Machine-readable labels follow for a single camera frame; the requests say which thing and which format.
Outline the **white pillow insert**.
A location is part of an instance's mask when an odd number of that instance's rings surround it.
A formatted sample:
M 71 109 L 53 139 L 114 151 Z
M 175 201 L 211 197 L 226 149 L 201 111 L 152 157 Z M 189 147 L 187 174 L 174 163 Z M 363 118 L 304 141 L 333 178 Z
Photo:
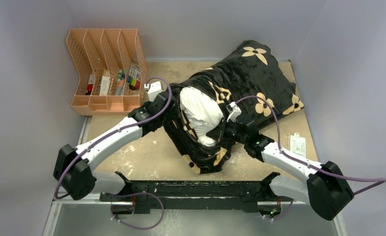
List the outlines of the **white pillow insert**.
M 193 125 L 198 142 L 213 147 L 216 141 L 206 134 L 216 128 L 223 118 L 219 105 L 210 96 L 194 87 L 182 88 L 179 98 L 188 121 Z

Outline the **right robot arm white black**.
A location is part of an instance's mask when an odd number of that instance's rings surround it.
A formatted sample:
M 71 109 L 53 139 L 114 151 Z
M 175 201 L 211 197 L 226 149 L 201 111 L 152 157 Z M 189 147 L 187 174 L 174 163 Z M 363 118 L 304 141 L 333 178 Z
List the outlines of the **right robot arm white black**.
M 354 198 L 337 164 L 331 161 L 322 164 L 282 148 L 278 142 L 261 134 L 249 115 L 239 115 L 235 121 L 222 120 L 207 136 L 241 143 L 252 158 L 293 176 L 289 179 L 276 174 L 262 184 L 260 193 L 266 200 L 276 196 L 292 198 L 310 204 L 321 218 L 331 221 Z

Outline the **black pillowcase with beige flowers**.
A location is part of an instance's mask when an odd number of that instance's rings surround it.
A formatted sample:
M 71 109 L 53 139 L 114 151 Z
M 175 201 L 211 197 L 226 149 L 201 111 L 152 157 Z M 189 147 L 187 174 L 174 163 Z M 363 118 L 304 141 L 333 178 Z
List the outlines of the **black pillowcase with beige flowers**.
M 224 119 L 229 115 L 227 105 L 236 102 L 242 114 L 250 115 L 259 129 L 304 107 L 296 93 L 296 84 L 286 78 L 271 49 L 255 40 L 243 41 L 224 59 L 183 82 L 171 83 L 170 87 L 172 96 L 177 98 L 180 118 L 164 125 L 164 129 L 196 174 L 220 172 L 230 159 L 233 146 L 223 147 L 216 142 L 207 147 L 198 142 L 180 104 L 182 88 L 194 87 L 210 96 L 219 105 Z

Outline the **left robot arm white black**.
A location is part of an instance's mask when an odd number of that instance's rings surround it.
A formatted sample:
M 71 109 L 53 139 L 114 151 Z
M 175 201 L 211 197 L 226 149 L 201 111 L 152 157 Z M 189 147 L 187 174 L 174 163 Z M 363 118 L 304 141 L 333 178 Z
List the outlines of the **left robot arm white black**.
M 127 144 L 156 131 L 170 117 L 176 102 L 171 92 L 162 91 L 153 101 L 147 101 L 104 134 L 84 144 L 64 145 L 58 153 L 53 176 L 57 180 L 55 198 L 60 200 L 60 188 L 65 196 L 80 200 L 94 192 L 109 193 L 119 201 L 131 196 L 131 187 L 123 174 L 96 172 L 109 156 Z

